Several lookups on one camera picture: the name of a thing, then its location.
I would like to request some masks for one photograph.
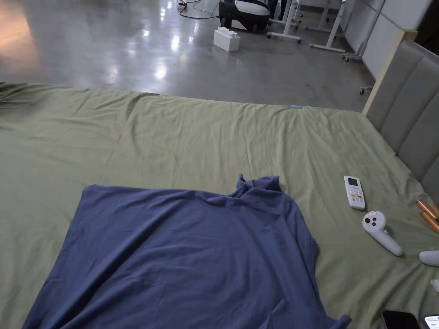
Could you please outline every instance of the white box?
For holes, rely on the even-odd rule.
[[[213,34],[213,44],[226,51],[237,51],[239,47],[239,36],[236,32],[227,28],[218,28]]]

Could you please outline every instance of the green bed sheet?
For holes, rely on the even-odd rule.
[[[90,184],[229,194],[279,175],[320,246],[317,282],[329,316],[377,328],[383,309],[439,313],[418,260],[439,247],[419,215],[428,196],[362,114],[148,93],[0,83],[0,327],[19,328]],[[359,177],[406,255],[395,257],[349,207]]]

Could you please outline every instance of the air conditioner remote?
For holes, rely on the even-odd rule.
[[[345,176],[345,187],[349,205],[354,209],[364,209],[366,202],[360,180],[357,177]]]

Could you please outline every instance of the smartphone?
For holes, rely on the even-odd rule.
[[[439,315],[428,315],[424,318],[425,327],[428,329],[439,328]]]
[[[384,310],[382,316],[387,329],[420,329],[411,313]]]

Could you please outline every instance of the headboard panel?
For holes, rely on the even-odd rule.
[[[403,41],[366,116],[439,204],[439,57]]]

